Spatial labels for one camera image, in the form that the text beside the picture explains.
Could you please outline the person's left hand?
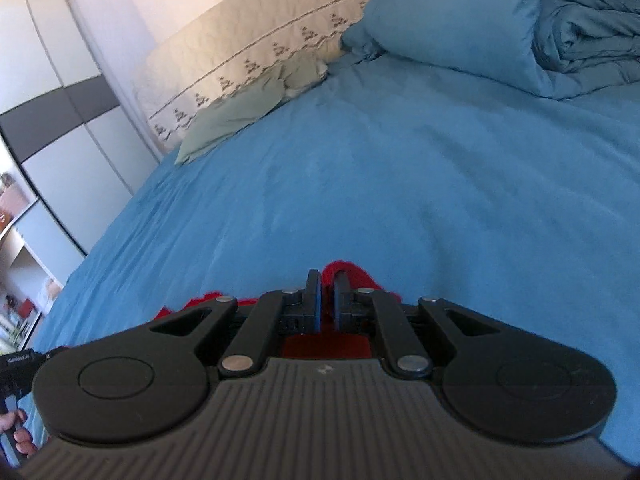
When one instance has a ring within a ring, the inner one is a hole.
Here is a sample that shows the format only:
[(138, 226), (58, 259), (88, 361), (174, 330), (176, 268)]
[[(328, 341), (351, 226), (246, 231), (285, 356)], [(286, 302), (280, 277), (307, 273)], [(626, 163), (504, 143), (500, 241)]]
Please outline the person's left hand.
[(16, 446), (17, 452), (30, 457), (38, 451), (32, 434), (24, 427), (27, 422), (27, 414), (21, 408), (1, 415), (1, 431), (9, 433), (9, 441)]

